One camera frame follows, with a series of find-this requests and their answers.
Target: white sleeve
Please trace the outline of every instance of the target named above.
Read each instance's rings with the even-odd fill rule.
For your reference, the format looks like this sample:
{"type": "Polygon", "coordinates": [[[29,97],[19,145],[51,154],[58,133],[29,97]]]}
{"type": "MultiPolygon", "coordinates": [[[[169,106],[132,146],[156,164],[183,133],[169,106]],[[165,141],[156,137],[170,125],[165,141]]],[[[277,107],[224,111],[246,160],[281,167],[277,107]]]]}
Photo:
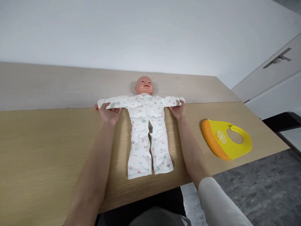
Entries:
{"type": "Polygon", "coordinates": [[[173,106],[181,106],[180,100],[185,102],[184,97],[164,97],[162,98],[162,102],[164,103],[164,107],[173,107],[173,106]]]}
{"type": "Polygon", "coordinates": [[[108,99],[100,99],[97,102],[97,104],[98,104],[98,108],[100,108],[103,103],[110,102],[110,105],[106,109],[124,108],[125,103],[127,103],[130,98],[131,98],[130,96],[117,96],[108,99]]]}
{"type": "Polygon", "coordinates": [[[252,225],[212,177],[202,179],[198,195],[209,226],[252,225]]]}

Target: baby doll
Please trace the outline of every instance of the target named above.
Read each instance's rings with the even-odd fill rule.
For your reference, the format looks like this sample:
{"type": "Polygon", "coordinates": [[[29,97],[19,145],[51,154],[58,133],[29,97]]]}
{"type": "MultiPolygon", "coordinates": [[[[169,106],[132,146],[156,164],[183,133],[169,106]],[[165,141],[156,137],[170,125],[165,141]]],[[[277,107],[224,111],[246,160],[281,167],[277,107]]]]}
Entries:
{"type": "Polygon", "coordinates": [[[135,96],[118,96],[100,99],[98,107],[110,102],[107,109],[126,108],[132,123],[132,146],[128,161],[128,179],[152,174],[151,155],[155,174],[173,171],[172,160],[168,151],[168,140],[164,121],[164,107],[180,106],[183,97],[152,96],[154,86],[152,80],[143,76],[137,80],[135,96]],[[153,127],[148,138],[151,123],[153,127]]]}

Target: metal handle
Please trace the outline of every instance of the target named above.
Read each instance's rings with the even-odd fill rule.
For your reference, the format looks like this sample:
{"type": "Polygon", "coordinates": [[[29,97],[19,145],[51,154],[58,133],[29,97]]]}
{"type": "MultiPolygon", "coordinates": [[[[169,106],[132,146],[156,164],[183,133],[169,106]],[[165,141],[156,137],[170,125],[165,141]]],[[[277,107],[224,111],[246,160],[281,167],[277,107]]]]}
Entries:
{"type": "Polygon", "coordinates": [[[269,66],[271,66],[272,64],[276,64],[278,60],[287,60],[287,61],[291,61],[292,59],[289,59],[287,57],[284,56],[284,54],[286,54],[288,51],[290,51],[292,48],[287,48],[283,53],[281,53],[279,56],[277,56],[275,59],[273,59],[271,62],[269,62],[265,67],[263,67],[263,69],[268,68],[269,66]]]}

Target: hand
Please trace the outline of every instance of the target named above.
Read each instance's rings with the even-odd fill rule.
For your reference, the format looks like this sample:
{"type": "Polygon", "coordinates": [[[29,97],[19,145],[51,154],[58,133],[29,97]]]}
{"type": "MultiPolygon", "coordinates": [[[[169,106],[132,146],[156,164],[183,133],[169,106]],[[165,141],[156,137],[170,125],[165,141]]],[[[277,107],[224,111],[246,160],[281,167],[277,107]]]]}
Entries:
{"type": "Polygon", "coordinates": [[[179,121],[181,119],[186,118],[185,113],[185,102],[180,100],[181,106],[169,107],[170,111],[172,112],[173,116],[179,121]]]}
{"type": "Polygon", "coordinates": [[[110,103],[104,103],[101,105],[99,109],[100,116],[102,119],[102,123],[108,123],[110,125],[115,126],[118,122],[122,108],[106,109],[109,105],[110,103]]]}

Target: doll head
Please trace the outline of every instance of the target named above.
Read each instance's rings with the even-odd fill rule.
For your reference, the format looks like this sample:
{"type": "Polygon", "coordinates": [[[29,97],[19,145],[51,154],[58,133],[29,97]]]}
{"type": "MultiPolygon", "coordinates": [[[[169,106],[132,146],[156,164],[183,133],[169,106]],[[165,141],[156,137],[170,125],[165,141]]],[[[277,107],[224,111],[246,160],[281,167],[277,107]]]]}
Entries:
{"type": "Polygon", "coordinates": [[[137,94],[147,93],[152,95],[154,93],[153,81],[147,76],[142,76],[137,80],[135,90],[137,94]]]}

